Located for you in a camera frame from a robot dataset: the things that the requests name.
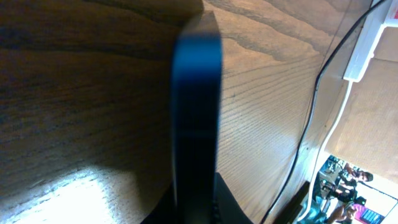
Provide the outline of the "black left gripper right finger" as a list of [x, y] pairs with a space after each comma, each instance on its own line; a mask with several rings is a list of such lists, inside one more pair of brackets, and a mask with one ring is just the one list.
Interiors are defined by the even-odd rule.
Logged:
[[215, 200], [213, 201], [213, 223], [252, 224], [242, 211], [219, 173], [215, 173]]

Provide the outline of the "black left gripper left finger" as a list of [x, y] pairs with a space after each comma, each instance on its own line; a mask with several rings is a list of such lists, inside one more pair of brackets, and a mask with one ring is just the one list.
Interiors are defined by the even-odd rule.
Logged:
[[172, 184], [141, 224], [174, 224], [174, 188]]

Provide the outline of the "blue Samsung Galaxy smartphone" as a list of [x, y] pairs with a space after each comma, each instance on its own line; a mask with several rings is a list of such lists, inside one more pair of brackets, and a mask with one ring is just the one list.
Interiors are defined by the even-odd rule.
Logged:
[[172, 60], [170, 109], [177, 223], [213, 221], [222, 61], [215, 14], [205, 11], [181, 31]]

